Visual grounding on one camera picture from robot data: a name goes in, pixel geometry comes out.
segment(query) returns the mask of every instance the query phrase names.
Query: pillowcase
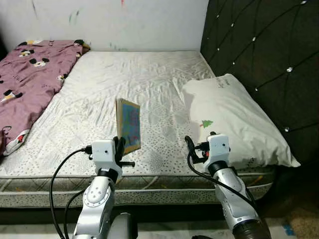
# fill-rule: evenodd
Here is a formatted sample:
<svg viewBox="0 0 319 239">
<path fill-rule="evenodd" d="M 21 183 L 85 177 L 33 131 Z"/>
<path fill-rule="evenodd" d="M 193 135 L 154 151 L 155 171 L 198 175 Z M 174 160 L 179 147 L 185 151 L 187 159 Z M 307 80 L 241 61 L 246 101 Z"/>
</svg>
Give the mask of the pillowcase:
<svg viewBox="0 0 319 239">
<path fill-rule="evenodd" d="M 274 123 L 233 75 L 191 80 L 182 92 L 194 143 L 205 142 L 214 131 L 229 137 L 231 166 L 300 166 Z"/>
</svg>

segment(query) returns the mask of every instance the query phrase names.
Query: book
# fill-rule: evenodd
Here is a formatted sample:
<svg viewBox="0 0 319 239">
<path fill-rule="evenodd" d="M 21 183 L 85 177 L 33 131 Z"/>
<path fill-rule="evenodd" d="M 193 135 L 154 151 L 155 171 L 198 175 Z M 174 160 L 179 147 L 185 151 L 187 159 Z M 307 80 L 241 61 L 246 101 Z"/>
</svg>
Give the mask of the book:
<svg viewBox="0 0 319 239">
<path fill-rule="evenodd" d="M 124 155 L 141 148 L 140 106 L 116 99 L 116 124 L 118 138 L 126 141 Z"/>
</svg>

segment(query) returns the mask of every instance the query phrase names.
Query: mattress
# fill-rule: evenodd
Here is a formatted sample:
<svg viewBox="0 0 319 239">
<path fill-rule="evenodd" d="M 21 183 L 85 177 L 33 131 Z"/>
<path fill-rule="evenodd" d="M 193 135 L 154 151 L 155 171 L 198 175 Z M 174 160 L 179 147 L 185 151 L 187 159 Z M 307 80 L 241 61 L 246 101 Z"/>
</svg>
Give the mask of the mattress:
<svg viewBox="0 0 319 239">
<path fill-rule="evenodd" d="M 23 146 L 0 163 L 0 207 L 49 207 L 50 177 L 70 152 L 116 135 L 115 98 L 141 105 L 142 148 L 126 155 L 116 205 L 218 203 L 212 183 L 189 170 L 184 136 L 191 135 L 180 89 L 189 80 L 214 77 L 200 53 L 88 52 L 82 56 Z M 61 168 L 54 185 L 64 207 L 95 175 L 78 153 Z M 239 175 L 256 198 L 271 187 L 274 168 Z M 73 206 L 81 206 L 81 197 Z"/>
</svg>

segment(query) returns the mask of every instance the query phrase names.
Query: wall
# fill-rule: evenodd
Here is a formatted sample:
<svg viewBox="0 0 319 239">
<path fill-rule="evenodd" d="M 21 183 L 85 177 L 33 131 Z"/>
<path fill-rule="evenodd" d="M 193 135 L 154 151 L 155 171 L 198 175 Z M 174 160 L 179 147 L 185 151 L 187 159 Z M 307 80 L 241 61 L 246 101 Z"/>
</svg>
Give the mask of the wall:
<svg viewBox="0 0 319 239">
<path fill-rule="evenodd" d="M 30 39 L 84 39 L 92 50 L 200 50 L 208 0 L 1 0 L 7 50 Z"/>
</svg>

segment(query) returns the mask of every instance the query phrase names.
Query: blanket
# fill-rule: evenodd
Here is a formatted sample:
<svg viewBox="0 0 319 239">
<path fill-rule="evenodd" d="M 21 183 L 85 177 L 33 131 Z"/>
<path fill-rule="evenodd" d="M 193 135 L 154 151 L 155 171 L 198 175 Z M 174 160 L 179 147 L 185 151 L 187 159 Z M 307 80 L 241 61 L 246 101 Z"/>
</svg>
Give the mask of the blanket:
<svg viewBox="0 0 319 239">
<path fill-rule="evenodd" d="M 21 43 L 0 61 L 0 156 L 25 141 L 33 123 L 87 51 L 83 40 Z"/>
</svg>

